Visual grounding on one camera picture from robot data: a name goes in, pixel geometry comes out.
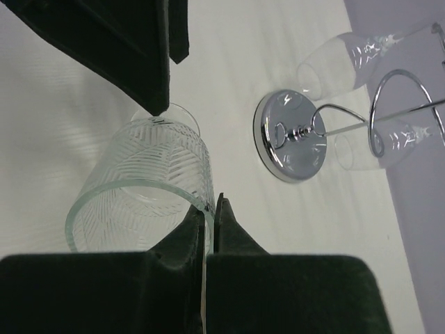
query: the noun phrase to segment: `chrome stand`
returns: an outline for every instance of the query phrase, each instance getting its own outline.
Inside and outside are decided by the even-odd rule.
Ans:
[[[445,52],[445,34],[438,23],[432,26],[438,33]],[[425,95],[428,103],[376,119],[375,110],[382,89],[392,77],[402,75],[412,80]],[[268,170],[279,179],[296,183],[308,180],[320,170],[325,161],[326,137],[368,127],[369,149],[374,157],[382,157],[385,147],[375,130],[375,123],[397,118],[424,109],[431,109],[445,145],[445,129],[436,106],[445,104],[445,98],[432,101],[419,78],[407,70],[392,70],[380,81],[369,110],[369,121],[358,113],[336,104],[316,108],[304,95],[294,90],[278,90],[267,94],[254,115],[253,133],[259,156]],[[359,123],[327,132],[320,111],[334,109],[356,118]]]

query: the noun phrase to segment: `white surface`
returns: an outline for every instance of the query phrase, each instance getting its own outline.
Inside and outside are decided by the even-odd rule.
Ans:
[[[349,254],[373,270],[395,333],[424,333],[385,173],[346,172],[332,146],[299,185],[275,179],[252,118],[298,63],[350,30],[341,0],[190,1],[191,55],[172,65],[171,98],[197,119],[214,188],[272,253]],[[364,90],[333,102],[367,112]],[[138,106],[46,45],[0,6],[0,256],[67,251],[66,213],[112,133]],[[328,128],[349,121],[324,115]]]

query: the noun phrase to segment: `curved chrome wire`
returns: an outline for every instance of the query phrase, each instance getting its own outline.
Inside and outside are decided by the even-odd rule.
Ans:
[[[394,77],[396,75],[402,75],[404,77],[407,77],[408,79],[411,79],[417,85],[417,87],[422,91],[422,93],[425,95],[425,97],[426,97],[426,99],[428,100],[429,103],[422,104],[422,105],[416,106],[414,108],[405,109],[405,110],[393,113],[391,115],[375,119],[375,110],[377,109],[377,104],[378,104],[378,101],[380,100],[380,94],[382,92],[382,89],[384,88],[384,86],[386,85],[388,80],[390,80],[392,77]],[[368,125],[369,149],[371,150],[371,152],[372,152],[374,157],[381,157],[382,156],[382,151],[379,150],[378,146],[375,144],[375,138],[379,137],[378,133],[374,130],[376,122],[381,122],[381,121],[384,121],[384,120],[390,120],[392,118],[396,118],[396,117],[399,117],[399,116],[402,116],[402,115],[407,115],[409,113],[414,113],[416,111],[420,111],[420,110],[424,110],[424,109],[431,109],[432,115],[434,116],[435,121],[437,123],[437,126],[439,127],[440,134],[441,134],[441,137],[442,137],[442,142],[445,145],[445,128],[444,128],[444,123],[442,122],[442,119],[440,118],[439,112],[435,108],[436,106],[438,106],[440,104],[445,104],[445,99],[433,101],[431,99],[431,96],[430,96],[429,92],[426,90],[425,86],[422,84],[420,79],[417,78],[414,74],[412,74],[411,72],[409,72],[407,70],[400,70],[400,69],[392,70],[391,72],[388,72],[383,77],[383,79],[380,81],[380,83],[378,84],[377,90],[376,90],[376,92],[374,94],[374,97],[373,97],[373,101],[371,103],[371,107],[369,109],[369,122],[368,122],[368,120],[366,118],[364,118],[360,114],[355,113],[354,111],[352,111],[350,109],[347,109],[347,108],[345,108],[343,106],[339,106],[337,104],[324,104],[324,105],[318,107],[317,110],[315,110],[315,112],[314,112],[314,114],[312,116],[312,119],[311,119],[311,132],[314,133],[317,136],[320,136],[320,137],[328,137],[328,136],[333,136],[335,134],[339,134],[341,132],[346,132],[346,131],[358,129],[360,127],[367,126],[369,124]],[[336,109],[338,111],[342,111],[342,112],[344,112],[344,113],[346,113],[346,114],[356,118],[357,120],[361,121],[361,123],[356,124],[356,125],[351,125],[349,127],[344,127],[344,128],[341,128],[341,129],[332,130],[330,132],[319,133],[319,132],[317,132],[315,130],[315,120],[316,120],[317,115],[320,113],[320,111],[322,111],[323,109],[327,109],[327,108],[329,108],[329,109]]]
[[[312,119],[311,119],[311,129],[312,129],[312,132],[315,133],[317,136],[320,136],[320,137],[327,137],[327,136],[330,136],[330,134],[332,133],[332,132],[325,132],[324,134],[319,134],[319,133],[315,130],[315,119],[316,119],[317,115],[320,113],[320,111],[322,111],[323,109],[326,109],[326,108],[336,109],[336,110],[338,110],[338,111],[342,111],[342,112],[344,112],[344,113],[347,113],[348,115],[350,115],[350,116],[352,116],[352,117],[358,119],[359,121],[361,121],[361,122],[363,122],[363,123],[368,122],[368,120],[367,120],[365,117],[359,115],[359,114],[356,113],[355,111],[352,111],[352,110],[350,110],[350,109],[348,109],[348,108],[345,108],[344,106],[339,106],[339,105],[337,105],[337,104],[331,104],[331,103],[324,104],[323,106],[319,106],[319,107],[317,108],[317,110],[315,110],[315,112],[314,112],[314,114],[313,114],[313,116],[312,116]]]

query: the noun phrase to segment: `glass rim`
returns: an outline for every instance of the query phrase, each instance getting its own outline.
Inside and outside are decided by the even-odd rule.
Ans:
[[[302,83],[300,82],[300,80],[298,79],[298,70],[300,70],[302,67],[308,67],[316,76],[317,78],[317,82],[318,85],[320,87],[320,93],[315,96],[312,95],[312,92],[310,90],[306,90],[303,88]],[[321,81],[320,75],[317,73],[317,71],[315,71],[314,66],[312,66],[310,63],[308,63],[307,61],[303,61],[302,63],[300,63],[297,67],[297,83],[298,86],[301,90],[301,93],[306,96],[307,98],[309,98],[311,101],[319,101],[323,98],[323,82]]]
[[[114,182],[109,182],[105,184],[101,184],[92,188],[89,191],[83,193],[79,198],[76,199],[74,204],[71,206],[70,211],[68,212],[67,218],[65,220],[65,238],[72,253],[79,253],[79,250],[76,247],[76,242],[74,241],[74,222],[76,220],[77,214],[82,210],[86,203],[92,200],[95,196],[99,194],[110,191],[113,189],[119,189],[126,186],[147,186],[152,188],[163,189],[165,191],[169,191],[178,195],[179,197],[187,200],[191,205],[193,205],[197,210],[201,211],[204,214],[204,218],[206,220],[206,231],[209,233],[209,241],[210,245],[213,244],[211,238],[213,236],[213,226],[215,221],[215,212],[211,211],[211,208],[208,208],[207,203],[202,202],[199,198],[196,198],[194,195],[184,191],[183,189],[173,186],[171,184],[166,184],[159,181],[154,180],[142,180],[142,179],[134,179],[134,180],[119,180]]]
[[[181,111],[183,112],[183,113],[185,113],[190,119],[191,119],[191,121],[193,122],[193,123],[195,123],[195,126],[196,126],[196,129],[197,129],[197,135],[199,136],[199,137],[201,137],[201,129],[200,129],[200,125],[198,124],[198,122],[197,122],[197,120],[196,120],[196,118],[195,118],[195,116],[193,116],[192,114],[191,114],[191,112],[190,111],[188,111],[187,109],[185,109],[183,106],[180,106],[179,104],[177,104],[177,103],[174,103],[174,102],[170,102],[170,104],[168,105],[168,109],[170,108],[170,106],[175,106],[176,108],[178,108],[178,109],[181,109]]]
[[[344,158],[339,156],[339,149],[338,149],[338,145],[339,141],[345,141],[345,143],[348,146],[348,153],[350,153],[350,163],[349,164],[345,164]],[[351,168],[354,166],[354,152],[353,152],[353,147],[350,144],[350,141],[348,140],[348,137],[344,136],[343,134],[339,134],[336,136],[335,140],[334,140],[334,151],[335,151],[335,157],[337,159],[337,162],[339,163],[339,165],[347,171],[350,171]]]

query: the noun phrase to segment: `wine glass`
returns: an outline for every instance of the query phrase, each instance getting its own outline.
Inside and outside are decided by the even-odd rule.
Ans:
[[[443,16],[441,10],[434,17],[389,35],[362,37],[347,32],[331,38],[298,66],[298,90],[316,101],[362,87],[391,47],[407,36],[432,26]]]
[[[406,159],[425,139],[440,134],[437,126],[420,127],[398,118],[378,122],[374,143],[378,152],[372,154],[368,140],[369,127],[360,127],[334,137],[337,161],[345,170],[388,168]]]

